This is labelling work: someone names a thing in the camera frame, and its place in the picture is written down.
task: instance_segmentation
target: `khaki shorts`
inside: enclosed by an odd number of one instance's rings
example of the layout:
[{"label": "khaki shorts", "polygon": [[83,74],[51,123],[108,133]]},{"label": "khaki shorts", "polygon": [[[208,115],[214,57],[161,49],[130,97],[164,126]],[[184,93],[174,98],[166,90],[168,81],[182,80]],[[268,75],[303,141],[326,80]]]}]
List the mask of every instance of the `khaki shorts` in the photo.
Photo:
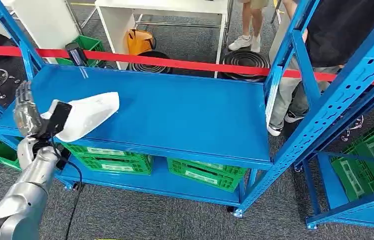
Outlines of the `khaki shorts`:
[{"label": "khaki shorts", "polygon": [[269,0],[238,0],[240,3],[251,3],[251,9],[262,9],[268,6]]}]

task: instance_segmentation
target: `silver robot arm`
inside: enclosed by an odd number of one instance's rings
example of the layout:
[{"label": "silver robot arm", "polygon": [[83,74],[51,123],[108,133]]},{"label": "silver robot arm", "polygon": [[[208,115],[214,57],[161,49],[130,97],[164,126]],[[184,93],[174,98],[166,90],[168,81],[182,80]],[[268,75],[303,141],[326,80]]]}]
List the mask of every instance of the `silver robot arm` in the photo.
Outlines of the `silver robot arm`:
[{"label": "silver robot arm", "polygon": [[[69,114],[70,107],[64,108]],[[63,114],[63,118],[54,118],[54,121],[60,121],[58,124],[53,122],[54,128],[47,128],[46,125],[50,124],[45,124],[46,121],[40,118],[28,82],[22,83],[16,90],[16,105],[13,112],[16,124],[25,136],[17,146],[22,174],[0,201],[0,240],[36,240],[39,239],[38,226],[54,177],[55,166],[59,161],[55,154],[56,149],[48,141],[57,132],[50,132],[50,129],[56,129],[59,125],[63,129],[66,114]]]}]

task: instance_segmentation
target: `black shirt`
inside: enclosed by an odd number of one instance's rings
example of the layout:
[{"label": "black shirt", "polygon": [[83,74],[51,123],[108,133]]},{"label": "black shirt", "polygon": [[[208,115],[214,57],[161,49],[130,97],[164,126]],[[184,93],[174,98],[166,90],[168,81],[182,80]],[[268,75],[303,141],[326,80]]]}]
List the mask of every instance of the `black shirt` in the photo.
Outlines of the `black shirt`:
[{"label": "black shirt", "polygon": [[308,25],[312,66],[345,64],[373,28],[374,0],[321,0]]}]

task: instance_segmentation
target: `green plastic crate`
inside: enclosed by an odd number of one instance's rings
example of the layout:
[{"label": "green plastic crate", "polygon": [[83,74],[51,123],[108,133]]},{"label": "green plastic crate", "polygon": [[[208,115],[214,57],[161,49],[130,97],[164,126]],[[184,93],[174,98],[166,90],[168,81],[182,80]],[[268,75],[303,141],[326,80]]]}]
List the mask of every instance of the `green plastic crate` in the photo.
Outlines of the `green plastic crate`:
[{"label": "green plastic crate", "polygon": [[79,146],[70,143],[62,143],[73,155],[84,157],[117,158],[134,161],[142,161],[147,155],[133,152],[119,151],[114,149]]},{"label": "green plastic crate", "polygon": [[[90,50],[90,51],[96,51],[96,52],[104,52],[103,43],[95,38],[87,37],[87,36],[78,36],[75,38],[73,43],[78,43],[79,47],[84,50]],[[56,58],[56,61],[58,64],[61,65],[73,65],[73,62],[68,58]],[[95,67],[99,64],[101,64],[102,60],[95,60],[95,59],[89,59],[87,61],[88,66]]]},{"label": "green plastic crate", "polygon": [[200,183],[233,192],[247,168],[167,158],[169,171]]},{"label": "green plastic crate", "polygon": [[153,163],[150,155],[143,155],[136,160],[85,155],[76,155],[76,158],[91,170],[108,173],[150,175]]},{"label": "green plastic crate", "polygon": [[[353,141],[343,153],[374,158],[374,128]],[[374,193],[374,161],[334,157],[332,166],[350,201]]]},{"label": "green plastic crate", "polygon": [[17,170],[21,170],[16,151],[2,141],[0,141],[0,163]]}]

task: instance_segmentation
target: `red barrier tape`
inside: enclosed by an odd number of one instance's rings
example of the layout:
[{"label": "red barrier tape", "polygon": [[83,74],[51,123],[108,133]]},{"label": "red barrier tape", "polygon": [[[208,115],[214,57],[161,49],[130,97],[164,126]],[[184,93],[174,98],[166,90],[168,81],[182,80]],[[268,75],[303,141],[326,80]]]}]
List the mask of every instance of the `red barrier tape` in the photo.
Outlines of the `red barrier tape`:
[{"label": "red barrier tape", "polygon": [[[36,51],[43,58],[68,58],[69,55],[65,50],[62,49],[39,49]],[[250,67],[250,66],[237,66],[237,65],[224,65],[214,64],[206,62],[196,61],[183,61],[173,59],[162,59],[148,56],[135,56],[126,54],[117,54],[111,52],[102,51],[88,51],[84,50],[84,53],[88,59],[135,63],[135,64],[148,64],[156,66],[164,66],[171,68],[211,71],[211,72],[225,72],[235,74],[248,74],[248,75],[262,75],[267,76],[269,74],[269,68],[261,67]],[[21,53],[18,47],[15,46],[0,46],[0,56],[13,56],[21,57]],[[315,72],[315,78],[318,81],[333,81],[337,75],[330,73]],[[297,70],[286,70],[284,77],[288,78],[300,78],[300,72]]]}]

